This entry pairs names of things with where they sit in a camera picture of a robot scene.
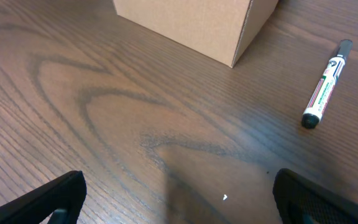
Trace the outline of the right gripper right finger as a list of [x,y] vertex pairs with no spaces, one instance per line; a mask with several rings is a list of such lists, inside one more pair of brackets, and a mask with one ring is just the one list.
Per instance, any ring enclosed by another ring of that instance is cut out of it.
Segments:
[[284,224],[358,224],[358,204],[290,169],[277,172],[273,196]]

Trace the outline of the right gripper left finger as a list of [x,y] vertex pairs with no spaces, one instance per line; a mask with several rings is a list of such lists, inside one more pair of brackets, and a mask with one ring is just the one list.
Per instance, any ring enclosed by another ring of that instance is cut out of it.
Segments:
[[86,198],[86,182],[81,171],[73,170],[37,189],[0,206],[0,224],[76,224]]

